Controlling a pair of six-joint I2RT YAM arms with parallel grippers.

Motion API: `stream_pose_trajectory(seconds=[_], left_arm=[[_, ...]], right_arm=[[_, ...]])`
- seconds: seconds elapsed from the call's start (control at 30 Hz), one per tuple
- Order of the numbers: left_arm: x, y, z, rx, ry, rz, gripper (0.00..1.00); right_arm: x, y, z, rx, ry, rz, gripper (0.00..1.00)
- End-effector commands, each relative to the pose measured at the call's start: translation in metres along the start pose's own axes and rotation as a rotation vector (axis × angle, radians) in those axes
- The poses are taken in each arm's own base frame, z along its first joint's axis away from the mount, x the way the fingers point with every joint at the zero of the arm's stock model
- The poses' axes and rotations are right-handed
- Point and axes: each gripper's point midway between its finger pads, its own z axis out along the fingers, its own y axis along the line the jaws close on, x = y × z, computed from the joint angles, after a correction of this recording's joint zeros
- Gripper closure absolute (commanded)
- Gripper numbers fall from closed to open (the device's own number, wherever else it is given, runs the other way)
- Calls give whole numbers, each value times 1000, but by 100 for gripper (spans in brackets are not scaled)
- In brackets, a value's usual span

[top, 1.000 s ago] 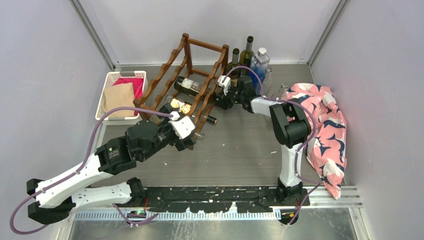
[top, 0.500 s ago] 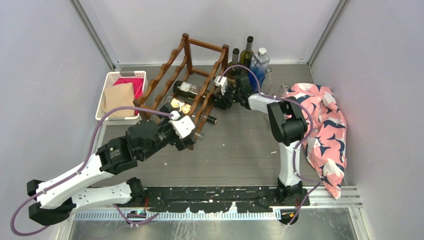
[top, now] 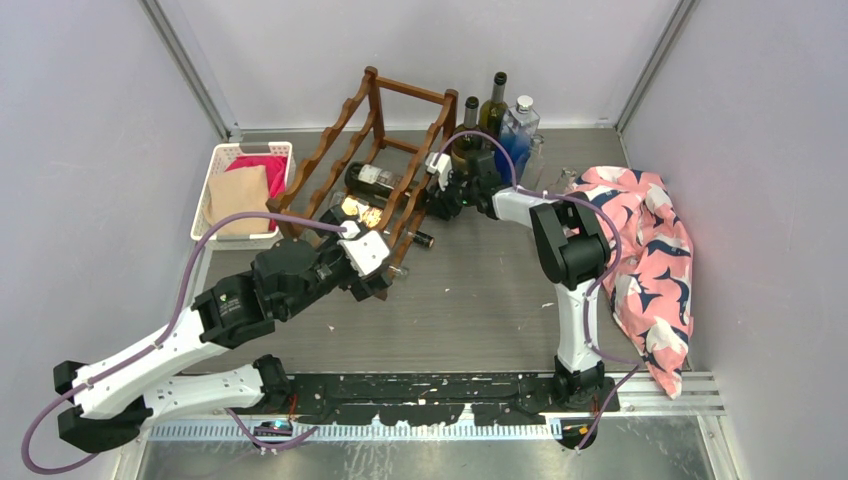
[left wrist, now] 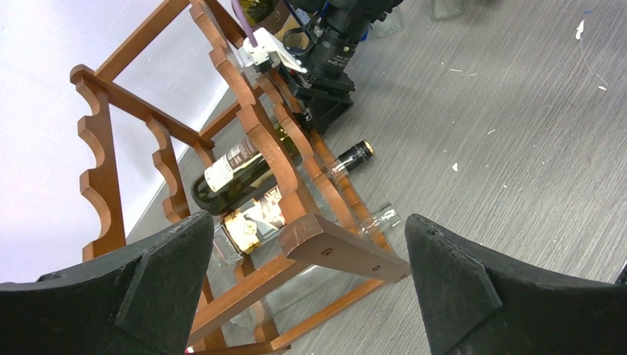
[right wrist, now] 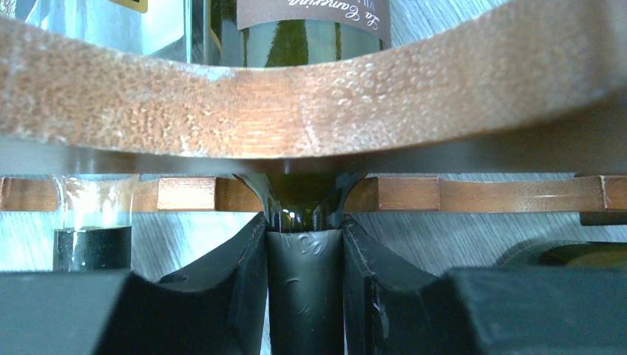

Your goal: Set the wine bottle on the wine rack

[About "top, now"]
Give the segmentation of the clear tapered glass bottle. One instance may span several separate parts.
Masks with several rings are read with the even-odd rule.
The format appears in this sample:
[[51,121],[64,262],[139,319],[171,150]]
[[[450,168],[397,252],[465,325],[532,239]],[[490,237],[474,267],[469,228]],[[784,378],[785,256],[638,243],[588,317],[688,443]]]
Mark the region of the clear tapered glass bottle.
[[409,276],[410,269],[406,266],[399,264],[397,262],[392,261],[390,258],[386,258],[381,263],[381,269],[385,271],[392,278],[401,278],[405,279]]

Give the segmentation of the brown wooden wine rack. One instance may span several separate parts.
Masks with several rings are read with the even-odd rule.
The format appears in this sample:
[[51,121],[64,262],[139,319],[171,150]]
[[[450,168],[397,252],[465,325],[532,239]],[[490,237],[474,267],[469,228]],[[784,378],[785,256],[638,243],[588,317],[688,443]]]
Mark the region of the brown wooden wine rack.
[[[410,143],[386,132],[381,97],[384,90],[439,107],[438,117],[430,124],[423,141]],[[362,103],[368,104],[363,126],[351,136],[347,149],[329,168],[325,181],[312,191],[305,210],[295,212],[291,209],[295,198]],[[371,204],[371,212],[364,208],[355,212],[387,235],[390,264],[400,267],[410,246],[417,242],[416,233],[425,217],[426,189],[436,177],[428,171],[427,157],[455,132],[458,103],[459,94],[453,89],[437,93],[383,77],[375,67],[366,67],[357,92],[345,100],[335,123],[323,130],[318,146],[298,164],[291,183],[282,193],[271,196],[266,206],[272,213],[312,218],[337,183],[343,181],[345,198],[355,197]]]

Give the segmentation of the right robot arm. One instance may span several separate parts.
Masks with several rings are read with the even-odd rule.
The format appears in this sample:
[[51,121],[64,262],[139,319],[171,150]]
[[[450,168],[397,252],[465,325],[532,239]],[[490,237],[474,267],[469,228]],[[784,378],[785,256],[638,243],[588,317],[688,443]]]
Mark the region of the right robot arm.
[[588,409],[605,385],[605,364],[597,351],[598,281],[611,258],[609,241],[584,195],[558,198],[507,186],[485,154],[475,175],[453,168],[445,153],[425,160],[434,178],[425,206],[439,218],[457,216],[473,205],[489,218],[530,230],[537,258],[557,296],[559,341],[552,380],[554,402],[571,411]]

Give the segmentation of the dark green wine bottle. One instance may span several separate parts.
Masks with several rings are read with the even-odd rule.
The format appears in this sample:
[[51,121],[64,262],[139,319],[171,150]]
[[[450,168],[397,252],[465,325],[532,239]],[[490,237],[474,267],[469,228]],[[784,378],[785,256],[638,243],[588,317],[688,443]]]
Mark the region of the dark green wine bottle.
[[451,144],[451,157],[455,169],[469,169],[467,157],[478,152],[483,146],[483,139],[473,132],[478,131],[480,102],[476,96],[469,96],[465,101],[462,123],[456,128],[457,138]]

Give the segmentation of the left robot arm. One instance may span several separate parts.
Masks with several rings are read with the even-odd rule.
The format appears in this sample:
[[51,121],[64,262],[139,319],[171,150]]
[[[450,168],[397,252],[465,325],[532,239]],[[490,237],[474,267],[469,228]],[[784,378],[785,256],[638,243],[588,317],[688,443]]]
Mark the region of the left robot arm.
[[379,231],[338,207],[316,228],[318,244],[277,241],[247,271],[219,280],[125,350],[91,364],[57,365],[54,386],[70,404],[57,418],[59,437],[95,454],[184,415],[285,409],[293,390],[272,355],[217,374],[190,375],[187,368],[271,334],[335,289],[364,300],[389,288],[390,249]]

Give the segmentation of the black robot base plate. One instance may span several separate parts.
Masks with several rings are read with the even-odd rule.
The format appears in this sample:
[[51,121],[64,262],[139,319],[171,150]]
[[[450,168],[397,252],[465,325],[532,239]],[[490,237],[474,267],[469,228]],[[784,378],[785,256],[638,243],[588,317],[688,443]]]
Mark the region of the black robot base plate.
[[238,414],[287,416],[309,425],[452,425],[466,408],[473,424],[541,425],[547,414],[597,412],[615,382],[566,399],[557,378],[539,373],[297,374],[268,405],[237,408]]

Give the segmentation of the dark wine bottle cream label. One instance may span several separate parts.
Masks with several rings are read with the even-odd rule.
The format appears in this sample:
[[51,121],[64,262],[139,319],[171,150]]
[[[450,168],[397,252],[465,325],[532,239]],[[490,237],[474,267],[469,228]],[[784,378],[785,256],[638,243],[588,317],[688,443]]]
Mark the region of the dark wine bottle cream label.
[[372,164],[354,162],[346,170],[344,183],[359,196],[387,201],[400,187],[404,176]]

